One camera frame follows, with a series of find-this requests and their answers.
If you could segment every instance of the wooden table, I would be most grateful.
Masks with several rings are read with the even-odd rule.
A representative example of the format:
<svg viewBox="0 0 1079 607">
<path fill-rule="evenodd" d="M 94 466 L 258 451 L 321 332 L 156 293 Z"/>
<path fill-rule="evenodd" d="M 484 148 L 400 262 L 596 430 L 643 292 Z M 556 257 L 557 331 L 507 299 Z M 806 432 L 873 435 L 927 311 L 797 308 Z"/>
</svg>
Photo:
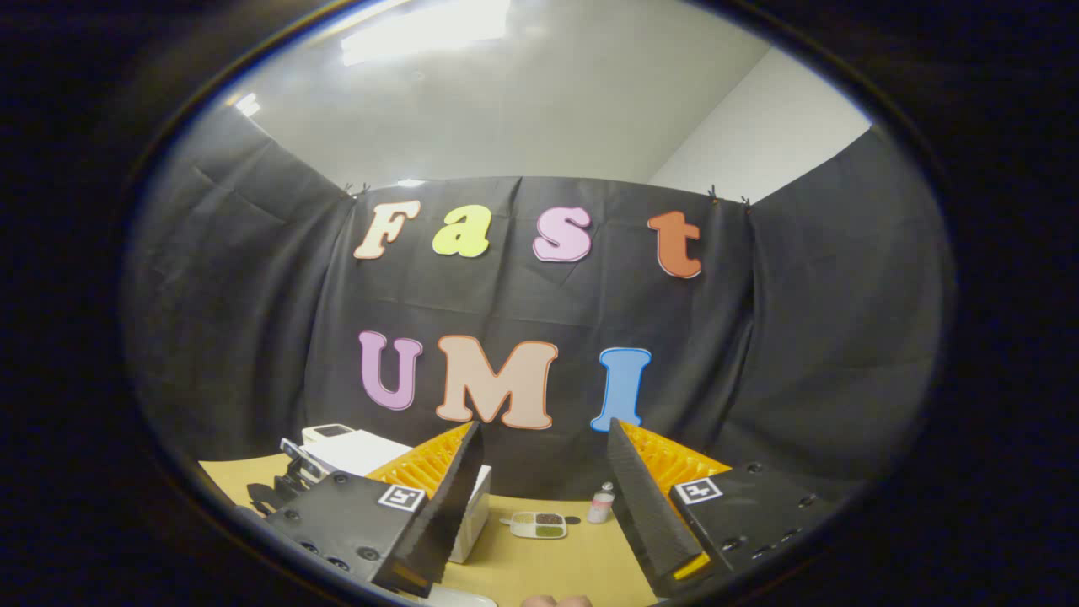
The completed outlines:
<svg viewBox="0 0 1079 607">
<path fill-rule="evenodd" d="M 248 483 L 273 486 L 288 456 L 240 461 L 201 463 L 206 473 L 232 501 L 249 506 Z M 490 496 L 491 514 L 464 565 L 447 563 L 441 585 L 489 596 L 498 607 L 518 607 L 536 594 L 556 599 L 587 595 L 595 607 L 642 607 L 656 603 L 629 542 L 614 516 L 592 525 L 585 520 L 587 501 L 556 501 Z M 569 535 L 559 540 L 518 538 L 500 519 L 514 512 L 555 512 L 577 516 Z"/>
</svg>

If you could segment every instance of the orange letter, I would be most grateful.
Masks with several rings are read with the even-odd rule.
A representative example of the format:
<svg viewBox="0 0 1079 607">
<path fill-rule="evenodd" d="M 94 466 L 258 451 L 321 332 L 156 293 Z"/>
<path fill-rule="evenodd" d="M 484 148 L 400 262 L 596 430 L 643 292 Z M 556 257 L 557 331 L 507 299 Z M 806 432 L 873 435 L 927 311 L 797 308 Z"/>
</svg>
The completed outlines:
<svg viewBox="0 0 1079 607">
<path fill-rule="evenodd" d="M 692 278 L 700 273 L 700 259 L 689 259 L 685 253 L 685 238 L 700 238 L 700 227 L 685 222 L 681 210 L 671 210 L 648 219 L 648 226 L 656 230 L 656 258 L 665 272 L 680 278 Z"/>
<path fill-rule="evenodd" d="M 356 259 L 378 259 L 385 252 L 382 246 L 382 236 L 386 236 L 386 242 L 397 239 L 405 226 L 405 217 L 397 215 L 404 212 L 405 217 L 415 219 L 420 213 L 420 201 L 410 199 L 408 202 L 384 202 L 374 205 L 374 219 L 371 219 L 370 226 L 367 227 L 367 235 L 364 242 L 356 247 L 352 253 Z"/>
<path fill-rule="evenodd" d="M 465 391 L 480 419 L 490 424 L 510 397 L 509 411 L 502 423 L 510 428 L 543 430 L 550 428 L 547 415 L 547 371 L 558 358 L 558 348 L 544 342 L 522 342 L 514 348 L 497 375 L 475 337 L 447 335 L 438 341 L 446 353 L 446 398 L 435 414 L 450 422 L 468 422 Z"/>
</svg>

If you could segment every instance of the purple letter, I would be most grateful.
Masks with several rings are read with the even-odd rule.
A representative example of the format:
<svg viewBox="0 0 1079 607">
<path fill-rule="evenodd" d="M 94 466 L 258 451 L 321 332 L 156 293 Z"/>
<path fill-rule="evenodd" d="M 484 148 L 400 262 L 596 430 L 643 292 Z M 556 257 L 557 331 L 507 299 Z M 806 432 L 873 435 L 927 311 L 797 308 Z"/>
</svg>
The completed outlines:
<svg viewBox="0 0 1079 607">
<path fill-rule="evenodd" d="M 587 227 L 591 222 L 588 212 L 579 206 L 548 208 L 536 220 L 542 237 L 532 240 L 532 250 L 542 261 L 582 259 L 592 247 L 592 239 L 581 227 Z"/>
<path fill-rule="evenodd" d="M 363 350 L 360 375 L 367 396 L 387 410 L 401 411 L 412 406 L 412 399 L 415 397 L 415 359 L 423 354 L 423 345 L 414 340 L 394 341 L 394 349 L 400 357 L 396 392 L 391 392 L 382 386 L 380 367 L 386 339 L 373 331 L 365 331 L 359 334 L 359 346 Z"/>
</svg>

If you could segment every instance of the foam letter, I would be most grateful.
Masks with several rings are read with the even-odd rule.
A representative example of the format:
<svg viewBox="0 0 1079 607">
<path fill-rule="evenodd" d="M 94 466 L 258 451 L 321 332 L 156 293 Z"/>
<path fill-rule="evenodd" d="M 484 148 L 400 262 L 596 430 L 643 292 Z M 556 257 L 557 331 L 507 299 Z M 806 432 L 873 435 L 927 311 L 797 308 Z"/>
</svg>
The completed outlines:
<svg viewBox="0 0 1079 607">
<path fill-rule="evenodd" d="M 487 229 L 491 226 L 491 209 L 481 204 L 467 204 L 450 210 L 446 226 L 438 230 L 432 243 L 439 254 L 461 253 L 478 257 L 487 250 Z"/>
<path fill-rule="evenodd" d="M 401 233 L 401 227 L 405 226 L 405 217 L 398 213 L 404 213 L 409 219 L 415 219 L 415 216 L 420 213 L 420 201 L 384 202 L 374 205 L 374 219 L 371 219 L 371 224 L 367 227 L 367 235 L 364 236 L 364 242 L 356 247 L 352 256 L 356 259 L 378 259 L 382 257 L 382 253 L 386 250 L 382 246 L 382 236 L 386 236 L 387 243 L 394 242 L 397 239 L 398 234 Z"/>
<path fill-rule="evenodd" d="M 415 359 L 423 354 L 423 345 L 414 340 L 394 341 L 394 349 L 400 357 L 396 392 L 391 392 L 382 386 L 380 368 L 386 339 L 373 331 L 365 331 L 359 334 L 359 345 L 363 350 L 360 375 L 367 396 L 387 410 L 401 411 L 412 406 L 412 399 L 415 397 Z"/>
<path fill-rule="evenodd" d="M 607 369 L 607 385 L 603 392 L 603 410 L 592 420 L 592 430 L 609 432 L 612 419 L 641 425 L 637 416 L 637 396 L 641 375 L 651 362 L 652 354 L 640 348 L 607 348 L 600 353 L 600 364 Z"/>
<path fill-rule="evenodd" d="M 700 273 L 700 259 L 689 259 L 685 253 L 685 238 L 700 238 L 700 227 L 686 223 L 681 210 L 671 210 L 648 219 L 648 226 L 656 234 L 656 258 L 665 272 L 680 278 L 692 278 Z"/>
<path fill-rule="evenodd" d="M 447 335 L 438 341 L 438 348 L 446 353 L 446 398 L 435 410 L 438 417 L 450 422 L 472 419 L 472 412 L 465 408 L 467 391 L 480 419 L 487 424 L 494 420 L 506 397 L 510 397 L 503 424 L 528 430 L 550 428 L 547 372 L 550 362 L 558 358 L 554 344 L 518 344 L 497 375 L 475 337 Z"/>
<path fill-rule="evenodd" d="M 588 212 L 575 206 L 556 206 L 544 210 L 536 219 L 542 237 L 532 240 L 532 250 L 542 261 L 576 261 L 588 254 L 592 239 L 587 227 L 592 222 Z"/>
</svg>

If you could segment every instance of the yellow letter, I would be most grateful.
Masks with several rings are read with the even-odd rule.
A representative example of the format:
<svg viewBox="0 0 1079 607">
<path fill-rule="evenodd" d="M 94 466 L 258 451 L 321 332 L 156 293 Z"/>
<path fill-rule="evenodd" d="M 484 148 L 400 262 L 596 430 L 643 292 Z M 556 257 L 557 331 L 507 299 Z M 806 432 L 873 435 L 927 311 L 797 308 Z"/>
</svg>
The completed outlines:
<svg viewBox="0 0 1079 607">
<path fill-rule="evenodd" d="M 481 204 L 468 204 L 450 210 L 446 226 L 438 230 L 432 243 L 435 252 L 462 257 L 478 257 L 487 250 L 487 229 L 491 226 L 491 209 Z"/>
<path fill-rule="evenodd" d="M 371 219 L 364 242 L 356 247 L 352 256 L 356 259 L 382 257 L 386 250 L 382 246 L 382 236 L 386 236 L 387 243 L 394 242 L 401 233 L 401 227 L 405 226 L 405 217 L 399 216 L 398 212 L 404 212 L 405 217 L 409 219 L 415 219 L 415 216 L 420 213 L 420 201 L 385 202 L 374 205 L 374 219 Z"/>
<path fill-rule="evenodd" d="M 435 414 L 450 422 L 468 422 L 465 391 L 480 419 L 490 424 L 510 397 L 509 411 L 502 423 L 510 428 L 550 428 L 547 415 L 547 372 L 558 358 L 558 348 L 545 342 L 522 342 L 514 348 L 497 375 L 475 337 L 447 335 L 438 341 L 446 353 L 446 398 Z"/>
</svg>

